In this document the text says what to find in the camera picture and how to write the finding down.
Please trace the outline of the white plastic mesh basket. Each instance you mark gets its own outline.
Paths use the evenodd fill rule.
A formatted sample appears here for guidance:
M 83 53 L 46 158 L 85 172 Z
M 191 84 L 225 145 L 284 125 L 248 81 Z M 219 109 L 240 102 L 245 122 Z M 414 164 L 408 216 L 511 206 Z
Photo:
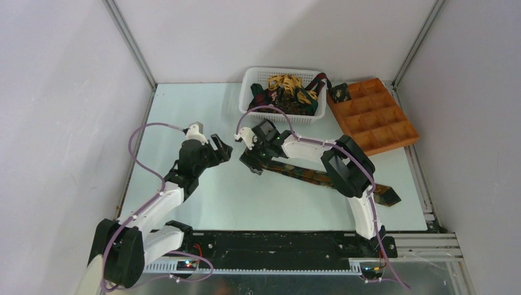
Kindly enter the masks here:
M 292 123 L 312 124 L 325 115 L 326 95 L 331 82 L 325 73 L 286 68 L 249 68 L 241 85 L 238 108 L 256 119 L 284 122 L 283 111 Z

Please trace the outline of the orange compartment tray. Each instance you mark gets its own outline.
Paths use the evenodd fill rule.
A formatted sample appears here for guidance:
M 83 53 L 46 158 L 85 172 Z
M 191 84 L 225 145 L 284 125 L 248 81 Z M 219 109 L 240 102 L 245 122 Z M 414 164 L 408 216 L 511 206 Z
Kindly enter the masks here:
M 327 103 L 340 129 L 367 154 L 376 155 L 416 143 L 420 139 L 390 91 L 379 78 L 348 84 L 351 100 Z

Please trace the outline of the dark floral patterned tie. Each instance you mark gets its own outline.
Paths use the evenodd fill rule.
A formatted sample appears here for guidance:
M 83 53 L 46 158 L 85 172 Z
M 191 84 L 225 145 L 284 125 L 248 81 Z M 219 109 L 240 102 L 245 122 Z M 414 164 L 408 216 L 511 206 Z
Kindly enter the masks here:
M 261 171 L 267 170 L 288 176 L 290 178 L 299 179 L 317 186 L 334 189 L 334 185 L 330 177 L 326 172 L 323 171 L 298 167 L 273 160 L 269 161 L 268 163 L 256 164 L 256 168 Z M 384 205 L 386 207 L 392 207 L 402 201 L 398 196 L 398 193 L 391 186 L 382 184 L 376 184 L 374 199 L 375 203 Z

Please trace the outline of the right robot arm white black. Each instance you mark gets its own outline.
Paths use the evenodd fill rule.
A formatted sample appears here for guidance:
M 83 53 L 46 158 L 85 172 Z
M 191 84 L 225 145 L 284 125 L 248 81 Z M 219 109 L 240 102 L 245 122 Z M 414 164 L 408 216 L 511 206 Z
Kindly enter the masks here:
M 333 141 L 305 138 L 293 130 L 279 132 L 273 122 L 264 119 L 253 128 L 238 128 L 234 139 L 246 146 L 240 162 L 257 175 L 275 158 L 321 164 L 334 189 L 348 199 L 355 217 L 355 232 L 360 236 L 358 251 L 372 257 L 381 250 L 382 223 L 374 202 L 375 166 L 352 138 L 347 135 Z

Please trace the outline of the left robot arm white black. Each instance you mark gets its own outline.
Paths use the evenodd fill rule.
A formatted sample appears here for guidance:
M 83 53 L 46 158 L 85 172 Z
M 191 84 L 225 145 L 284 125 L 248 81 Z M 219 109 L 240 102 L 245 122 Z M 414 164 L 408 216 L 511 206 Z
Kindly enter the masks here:
M 103 258 L 103 280 L 107 290 L 131 288 L 145 266 L 175 251 L 180 256 L 193 252 L 193 228 L 178 221 L 156 227 L 167 213 L 184 203 L 199 185 L 199 177 L 211 167 L 230 160 L 232 147 L 216 134 L 211 140 L 202 135 L 186 139 L 173 167 L 160 178 L 161 186 L 153 198 L 120 220 L 102 220 L 96 227 L 90 252 Z

